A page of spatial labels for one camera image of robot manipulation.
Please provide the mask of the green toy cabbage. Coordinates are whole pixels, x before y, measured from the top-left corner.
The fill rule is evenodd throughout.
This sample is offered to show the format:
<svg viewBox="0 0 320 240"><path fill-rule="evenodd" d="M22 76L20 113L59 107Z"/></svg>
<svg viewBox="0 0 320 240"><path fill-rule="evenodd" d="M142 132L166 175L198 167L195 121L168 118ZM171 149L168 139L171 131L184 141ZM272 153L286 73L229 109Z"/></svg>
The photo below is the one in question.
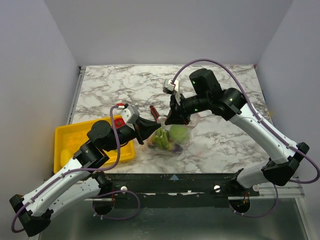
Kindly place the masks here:
<svg viewBox="0 0 320 240"><path fill-rule="evenodd" d="M172 125L169 129L170 140L178 145L184 145L190 138L189 129L183 125Z"/></svg>

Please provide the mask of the purple toy eggplant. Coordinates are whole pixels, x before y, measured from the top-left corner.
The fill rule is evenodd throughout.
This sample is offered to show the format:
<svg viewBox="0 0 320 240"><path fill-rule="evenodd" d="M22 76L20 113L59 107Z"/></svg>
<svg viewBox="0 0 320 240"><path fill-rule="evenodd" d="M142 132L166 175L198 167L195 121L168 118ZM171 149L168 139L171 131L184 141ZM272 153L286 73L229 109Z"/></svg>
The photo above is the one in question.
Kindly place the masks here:
<svg viewBox="0 0 320 240"><path fill-rule="evenodd" d="M173 152L173 153L180 153L182 152L184 149L179 145L179 144L175 144L175 143L171 143L168 146L168 151Z"/></svg>

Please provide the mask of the green toy celery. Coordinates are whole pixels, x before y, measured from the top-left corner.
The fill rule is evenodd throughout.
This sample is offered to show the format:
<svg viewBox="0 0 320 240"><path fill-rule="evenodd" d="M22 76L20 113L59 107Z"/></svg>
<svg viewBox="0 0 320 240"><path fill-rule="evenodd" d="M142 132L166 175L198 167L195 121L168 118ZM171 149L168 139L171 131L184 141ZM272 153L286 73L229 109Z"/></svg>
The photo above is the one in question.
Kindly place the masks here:
<svg viewBox="0 0 320 240"><path fill-rule="evenodd" d="M152 139L158 148L166 151L170 149L167 132L164 128L157 129Z"/></svg>

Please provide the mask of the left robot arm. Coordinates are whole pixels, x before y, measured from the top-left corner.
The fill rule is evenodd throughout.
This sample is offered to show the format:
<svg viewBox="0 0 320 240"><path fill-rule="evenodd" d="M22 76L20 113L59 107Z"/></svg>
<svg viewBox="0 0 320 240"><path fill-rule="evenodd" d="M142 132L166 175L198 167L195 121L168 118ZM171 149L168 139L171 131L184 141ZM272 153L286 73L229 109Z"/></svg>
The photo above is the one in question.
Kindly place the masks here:
<svg viewBox="0 0 320 240"><path fill-rule="evenodd" d="M117 152L115 163L107 167L110 170L120 161L121 145L133 139L143 144L160 127L161 124L141 117L121 127L116 127L113 119L96 121L87 133L88 141L55 175L35 190L10 198L15 212L11 231L33 237L45 230L53 216L68 204L95 196L107 197L111 185L100 180L105 171L102 166L110 159L106 153Z"/></svg>

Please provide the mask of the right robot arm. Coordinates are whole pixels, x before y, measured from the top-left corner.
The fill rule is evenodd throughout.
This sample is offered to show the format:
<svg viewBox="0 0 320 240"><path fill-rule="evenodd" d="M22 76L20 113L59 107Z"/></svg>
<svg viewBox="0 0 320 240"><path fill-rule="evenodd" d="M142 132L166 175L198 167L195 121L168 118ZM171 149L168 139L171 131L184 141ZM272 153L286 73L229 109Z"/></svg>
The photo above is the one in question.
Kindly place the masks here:
<svg viewBox="0 0 320 240"><path fill-rule="evenodd" d="M268 121L254 115L255 110L249 107L239 90L222 89L212 70L201 68L192 72L189 79L196 95L187 98L180 92L178 81L164 82L163 92L171 95L166 125L188 125L192 114L210 110L246 132L269 156L267 163L240 169L230 183L230 191L241 196L257 184L270 182L284 186L289 182L303 156L282 143L268 128L278 135L281 133Z"/></svg>

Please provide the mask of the clear zip top bag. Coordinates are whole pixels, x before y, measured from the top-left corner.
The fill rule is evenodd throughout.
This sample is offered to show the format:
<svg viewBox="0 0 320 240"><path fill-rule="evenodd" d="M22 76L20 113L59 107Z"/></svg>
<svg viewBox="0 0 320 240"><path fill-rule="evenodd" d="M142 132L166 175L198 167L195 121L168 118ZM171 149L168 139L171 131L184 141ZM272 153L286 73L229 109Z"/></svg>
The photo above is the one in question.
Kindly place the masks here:
<svg viewBox="0 0 320 240"><path fill-rule="evenodd" d="M200 119L201 116L196 113L191 115L188 125L165 125L166 117L158 117L157 122L161 127L147 139L147 147L156 154L180 155L193 143Z"/></svg>

